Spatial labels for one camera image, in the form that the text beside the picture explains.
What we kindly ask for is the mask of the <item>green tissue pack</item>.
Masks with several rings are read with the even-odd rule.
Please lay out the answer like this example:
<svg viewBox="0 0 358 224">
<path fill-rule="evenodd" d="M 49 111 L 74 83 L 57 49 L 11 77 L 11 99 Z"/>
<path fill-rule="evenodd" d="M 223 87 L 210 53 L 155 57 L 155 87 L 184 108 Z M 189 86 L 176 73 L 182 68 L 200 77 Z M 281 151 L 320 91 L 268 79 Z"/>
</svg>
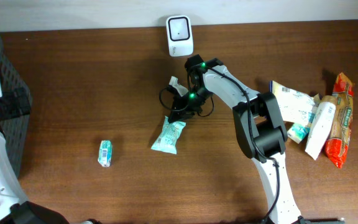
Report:
<svg viewBox="0 0 358 224">
<path fill-rule="evenodd" d="M 293 123 L 287 131 L 288 137 L 292 141 L 295 141 L 296 143 L 299 144 L 308 135 L 310 131 L 310 127 L 311 127 L 311 123 L 308 123 L 306 126 L 298 123 Z"/>
</svg>

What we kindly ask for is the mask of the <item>orange spaghetti packet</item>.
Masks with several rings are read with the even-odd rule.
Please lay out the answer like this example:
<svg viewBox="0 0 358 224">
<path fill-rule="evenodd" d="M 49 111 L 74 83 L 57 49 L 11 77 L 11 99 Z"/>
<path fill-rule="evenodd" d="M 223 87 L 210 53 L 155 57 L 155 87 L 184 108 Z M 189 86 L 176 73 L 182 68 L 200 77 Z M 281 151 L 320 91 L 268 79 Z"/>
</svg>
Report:
<svg viewBox="0 0 358 224">
<path fill-rule="evenodd" d="M 354 84 L 342 72 L 333 86 L 332 96 L 336 106 L 333 124 L 324 151 L 330 161 L 341 169 L 347 159 L 351 141 L 351 128 L 354 111 Z"/>
</svg>

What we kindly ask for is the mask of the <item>teal wipes packet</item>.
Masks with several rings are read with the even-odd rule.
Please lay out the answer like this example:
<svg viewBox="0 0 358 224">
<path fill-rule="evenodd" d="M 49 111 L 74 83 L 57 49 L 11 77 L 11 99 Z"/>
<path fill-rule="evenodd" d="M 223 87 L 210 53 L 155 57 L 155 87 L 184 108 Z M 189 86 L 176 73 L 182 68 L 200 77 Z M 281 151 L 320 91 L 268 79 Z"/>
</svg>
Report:
<svg viewBox="0 0 358 224">
<path fill-rule="evenodd" d="M 168 122 L 168 117 L 165 117 L 162 132 L 151 146 L 151 150 L 177 154 L 176 143 L 186 126 L 185 122 L 175 121 L 173 123 Z"/>
</svg>

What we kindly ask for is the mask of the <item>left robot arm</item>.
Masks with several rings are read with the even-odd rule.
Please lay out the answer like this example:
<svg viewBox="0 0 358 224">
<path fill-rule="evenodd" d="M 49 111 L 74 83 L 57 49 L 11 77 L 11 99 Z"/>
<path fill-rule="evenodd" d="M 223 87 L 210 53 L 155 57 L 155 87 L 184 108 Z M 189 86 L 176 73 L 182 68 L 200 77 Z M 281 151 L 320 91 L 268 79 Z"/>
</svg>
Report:
<svg viewBox="0 0 358 224">
<path fill-rule="evenodd" d="M 31 105 L 24 88 L 0 97 L 0 122 L 30 114 Z M 0 223 L 68 223 L 58 212 L 28 201 L 6 152 L 6 137 L 0 127 Z"/>
</svg>

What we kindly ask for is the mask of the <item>white cream tube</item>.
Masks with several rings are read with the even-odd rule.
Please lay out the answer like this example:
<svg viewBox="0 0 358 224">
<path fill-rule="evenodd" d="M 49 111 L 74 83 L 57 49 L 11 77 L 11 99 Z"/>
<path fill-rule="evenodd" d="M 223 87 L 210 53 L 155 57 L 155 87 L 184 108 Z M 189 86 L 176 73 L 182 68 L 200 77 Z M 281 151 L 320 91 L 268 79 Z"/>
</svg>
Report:
<svg viewBox="0 0 358 224">
<path fill-rule="evenodd" d="M 326 95 L 321 100 L 308 135 L 305 152 L 317 160 L 333 124 L 336 111 L 336 98 Z"/>
</svg>

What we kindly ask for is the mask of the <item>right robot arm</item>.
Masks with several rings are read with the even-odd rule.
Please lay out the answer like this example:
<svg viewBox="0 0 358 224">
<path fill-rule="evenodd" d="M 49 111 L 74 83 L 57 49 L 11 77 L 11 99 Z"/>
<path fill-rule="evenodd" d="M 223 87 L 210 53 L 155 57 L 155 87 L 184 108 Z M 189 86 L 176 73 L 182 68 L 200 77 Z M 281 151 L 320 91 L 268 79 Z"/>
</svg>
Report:
<svg viewBox="0 0 358 224">
<path fill-rule="evenodd" d="M 206 100 L 220 98 L 232 109 L 237 143 L 255 164 L 267 198 L 262 223 L 301 223 L 302 216 L 290 187 L 285 163 L 288 139 L 276 97 L 259 93 L 232 75 L 217 58 L 199 55 L 185 63 L 187 86 L 171 77 L 167 91 L 173 94 L 168 122 L 184 121 L 200 114 Z"/>
</svg>

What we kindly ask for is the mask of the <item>small teal gum box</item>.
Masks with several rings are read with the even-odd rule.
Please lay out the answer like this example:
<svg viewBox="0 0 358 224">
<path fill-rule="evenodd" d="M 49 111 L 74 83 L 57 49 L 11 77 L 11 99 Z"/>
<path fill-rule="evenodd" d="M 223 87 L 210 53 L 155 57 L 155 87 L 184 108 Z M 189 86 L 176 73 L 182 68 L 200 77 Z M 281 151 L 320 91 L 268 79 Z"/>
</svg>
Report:
<svg viewBox="0 0 358 224">
<path fill-rule="evenodd" d="M 98 162 L 102 167 L 109 167 L 112 159 L 112 144 L 109 140 L 101 141 Z"/>
</svg>

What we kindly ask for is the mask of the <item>cream yellow snack bag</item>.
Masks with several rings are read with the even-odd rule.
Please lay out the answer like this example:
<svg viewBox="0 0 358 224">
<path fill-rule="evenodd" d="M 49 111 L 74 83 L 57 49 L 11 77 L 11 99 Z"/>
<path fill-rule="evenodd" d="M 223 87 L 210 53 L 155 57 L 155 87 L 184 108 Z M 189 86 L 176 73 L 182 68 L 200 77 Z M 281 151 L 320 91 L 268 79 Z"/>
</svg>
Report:
<svg viewBox="0 0 358 224">
<path fill-rule="evenodd" d="M 321 102 L 319 94 L 306 93 L 270 81 L 269 90 L 275 95 L 284 121 L 310 127 Z"/>
</svg>

